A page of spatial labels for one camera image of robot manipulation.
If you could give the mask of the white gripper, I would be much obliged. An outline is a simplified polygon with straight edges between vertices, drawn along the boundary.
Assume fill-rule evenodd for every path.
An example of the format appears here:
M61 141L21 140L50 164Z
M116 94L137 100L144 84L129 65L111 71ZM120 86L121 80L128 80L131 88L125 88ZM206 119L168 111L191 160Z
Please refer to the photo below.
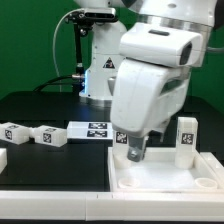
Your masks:
M129 135L129 160L140 162L144 158L143 136L151 130L157 128L160 141L164 140L168 119L184 104L189 78L189 67L168 68L131 59L121 63L110 120L114 130Z

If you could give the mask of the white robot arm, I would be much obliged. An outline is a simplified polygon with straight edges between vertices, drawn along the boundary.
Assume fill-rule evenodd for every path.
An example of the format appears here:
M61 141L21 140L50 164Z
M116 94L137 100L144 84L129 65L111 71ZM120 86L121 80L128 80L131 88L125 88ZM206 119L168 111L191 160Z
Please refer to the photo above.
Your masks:
M128 137L126 157L144 158L148 134L165 132L186 99L210 32L224 26L224 0L112 0L139 19L120 39L110 120Z

